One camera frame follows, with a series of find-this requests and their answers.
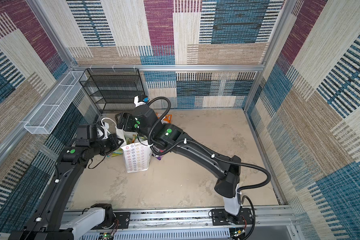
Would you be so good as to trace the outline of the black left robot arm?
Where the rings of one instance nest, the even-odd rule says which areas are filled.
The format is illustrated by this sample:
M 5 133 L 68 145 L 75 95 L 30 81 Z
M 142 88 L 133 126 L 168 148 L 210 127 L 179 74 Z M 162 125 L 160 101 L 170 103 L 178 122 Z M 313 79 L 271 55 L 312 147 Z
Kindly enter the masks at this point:
M 109 229 L 117 219 L 110 204 L 95 204 L 68 227 L 61 229 L 65 207 L 89 160 L 105 157 L 117 150 L 124 140 L 116 134 L 106 139 L 73 139 L 59 154 L 52 182 L 38 208 L 21 231 L 13 231 L 11 240 L 78 240 L 94 227 Z

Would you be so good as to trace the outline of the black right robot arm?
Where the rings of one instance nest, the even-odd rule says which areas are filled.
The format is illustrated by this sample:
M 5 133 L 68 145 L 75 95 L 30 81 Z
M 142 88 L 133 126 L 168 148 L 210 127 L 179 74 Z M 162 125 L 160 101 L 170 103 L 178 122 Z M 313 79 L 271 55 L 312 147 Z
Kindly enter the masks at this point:
M 195 141 L 181 128 L 162 123 L 169 110 L 167 108 L 161 116 L 157 116 L 149 105 L 138 106 L 131 113 L 116 115 L 117 128 L 145 137 L 146 145 L 156 156 L 173 152 L 207 169 L 217 178 L 214 189 L 223 197 L 225 211 L 237 216 L 241 208 L 237 192 L 241 173 L 238 164 L 241 159 L 220 155 Z

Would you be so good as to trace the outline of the green snack bag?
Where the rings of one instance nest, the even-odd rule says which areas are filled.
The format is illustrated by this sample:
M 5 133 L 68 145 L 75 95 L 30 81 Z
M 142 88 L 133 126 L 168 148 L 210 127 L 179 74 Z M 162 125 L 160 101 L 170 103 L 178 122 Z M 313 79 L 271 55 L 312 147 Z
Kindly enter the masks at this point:
M 136 135 L 125 136 L 126 145 L 134 144 L 136 140 Z

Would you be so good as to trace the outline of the white paper bag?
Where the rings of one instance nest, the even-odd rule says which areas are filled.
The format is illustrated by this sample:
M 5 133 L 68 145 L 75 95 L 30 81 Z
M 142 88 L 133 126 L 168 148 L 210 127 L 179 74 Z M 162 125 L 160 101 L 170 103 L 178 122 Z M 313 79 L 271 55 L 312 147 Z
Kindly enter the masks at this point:
M 149 168 L 152 150 L 147 140 L 142 143 L 138 142 L 137 133 L 117 129 L 116 122 L 111 118 L 102 118 L 101 125 L 107 130 L 108 135 L 116 132 L 117 136 L 125 141 L 120 148 L 124 151 L 124 154 L 121 156 L 124 159 L 127 173 L 142 172 Z M 136 135 L 134 144 L 126 145 L 125 136 L 128 135 Z

